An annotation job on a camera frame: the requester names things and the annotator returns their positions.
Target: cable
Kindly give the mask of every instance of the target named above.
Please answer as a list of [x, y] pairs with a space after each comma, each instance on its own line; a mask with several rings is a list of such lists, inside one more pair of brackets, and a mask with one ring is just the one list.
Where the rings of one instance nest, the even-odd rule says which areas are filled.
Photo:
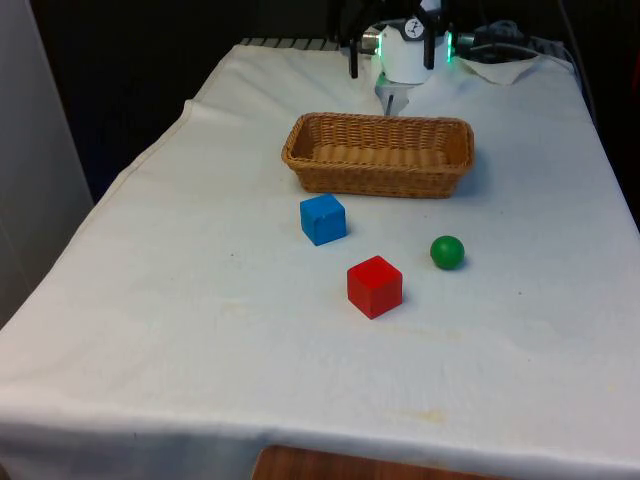
[[487, 50], [489, 48], [493, 48], [493, 47], [499, 47], [499, 48], [506, 48], [506, 49], [510, 49], [510, 50], [517, 50], [518, 52], [525, 52], [525, 53], [531, 53], [537, 57], [544, 57], [544, 58], [548, 58], [551, 61], [556, 62], [558, 65], [562, 65], [565, 68], [568, 68], [567, 62], [565, 62], [564, 60], [561, 60], [559, 58], [556, 58], [552, 55], [546, 55], [544, 53], [540, 53], [535, 51], [532, 48], [527, 48], [527, 47], [521, 47], [520, 45], [511, 45], [510, 43], [487, 43], [486, 45], [479, 45], [477, 47], [471, 47], [469, 50], [472, 52], [478, 52], [480, 50]]
[[582, 77], [582, 83], [584, 85], [584, 93], [587, 96], [587, 103], [589, 112], [591, 113], [591, 120], [593, 121], [596, 130], [598, 129], [598, 120], [596, 116], [596, 104], [593, 100], [593, 93], [591, 92], [591, 84], [589, 83], [589, 79], [587, 78], [587, 71], [584, 68], [584, 62], [582, 61], [582, 55], [580, 54], [580, 49], [578, 48], [578, 42], [576, 40], [576, 36], [573, 33], [573, 26], [571, 25], [571, 21], [569, 20], [569, 16], [567, 15], [567, 11], [564, 8], [564, 1], [558, 0], [558, 9], [560, 10], [560, 16], [562, 17], [562, 21], [567, 29], [567, 33], [569, 34], [569, 41], [571, 42], [571, 47], [576, 56], [577, 65], [580, 69], [580, 76]]

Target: black cable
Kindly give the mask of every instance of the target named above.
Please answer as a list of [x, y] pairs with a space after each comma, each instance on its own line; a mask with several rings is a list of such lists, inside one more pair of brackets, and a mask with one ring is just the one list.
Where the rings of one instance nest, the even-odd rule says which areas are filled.
[[584, 62], [582, 61], [582, 54], [580, 53], [580, 48], [578, 48], [578, 41], [576, 40], [576, 36], [573, 33], [573, 26], [571, 25], [571, 21], [569, 20], [567, 11], [564, 8], [563, 0], [558, 0], [558, 9], [560, 10], [560, 16], [562, 17], [564, 26], [567, 29], [567, 33], [569, 34], [569, 41], [571, 42], [571, 48], [573, 49], [573, 53], [575, 54], [578, 68], [580, 69], [580, 77], [582, 77], [582, 85], [584, 87], [584, 92], [587, 96], [587, 103], [588, 103], [589, 112], [591, 113], [591, 120], [593, 121], [593, 124], [597, 129], [598, 120], [596, 117], [596, 104], [593, 100], [591, 84], [589, 83], [589, 79], [587, 78], [587, 71], [584, 68]]
[[489, 39], [491, 40], [491, 43], [493, 44], [493, 53], [497, 54], [496, 39], [493, 36], [493, 31], [491, 30], [491, 26], [489, 25], [489, 20], [487, 18], [486, 12], [484, 10], [484, 1], [483, 0], [478, 0], [478, 11], [480, 13], [480, 22], [484, 25], [484, 28], [487, 31], [487, 34], [489, 35]]

